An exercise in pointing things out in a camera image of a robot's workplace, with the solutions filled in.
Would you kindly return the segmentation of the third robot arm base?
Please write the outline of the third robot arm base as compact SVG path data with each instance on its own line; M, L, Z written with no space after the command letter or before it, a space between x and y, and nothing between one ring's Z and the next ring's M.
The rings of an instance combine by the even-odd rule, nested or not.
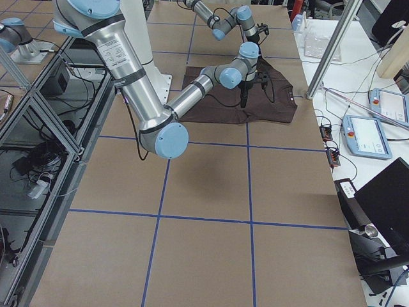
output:
M23 21L10 17L1 21L1 47L15 63L40 64L52 49L52 44L35 40Z

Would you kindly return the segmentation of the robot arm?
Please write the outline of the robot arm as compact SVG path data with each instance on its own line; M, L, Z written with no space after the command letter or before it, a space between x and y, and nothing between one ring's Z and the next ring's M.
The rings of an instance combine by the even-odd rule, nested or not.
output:
M227 12L227 17L221 19L217 8L211 11L204 2L199 0L183 1L186 9L192 10L212 30L212 35L217 40L222 40L236 26L240 27L248 42L260 44L260 34L269 35L268 25L256 24L249 6L234 7Z
M256 75L259 57L258 28L247 5L232 8L230 16L222 20L202 1L185 1L184 4L207 23L216 39L223 39L239 25L247 40L241 44L238 56L232 62L205 67L178 97L164 104L125 33L126 18L119 1L53 2L54 29L96 46L115 87L138 117L137 134L141 146L165 159L179 157L188 145L189 133L179 123L179 118L216 85L233 89L241 83L251 82Z

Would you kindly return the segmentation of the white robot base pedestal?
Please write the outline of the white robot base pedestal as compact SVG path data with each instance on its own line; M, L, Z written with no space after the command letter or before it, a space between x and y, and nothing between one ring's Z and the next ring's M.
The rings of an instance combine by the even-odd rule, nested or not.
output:
M125 33L161 103L165 104L169 96L172 76L161 74L154 63L143 2L141 0L120 1L120 9L125 17Z

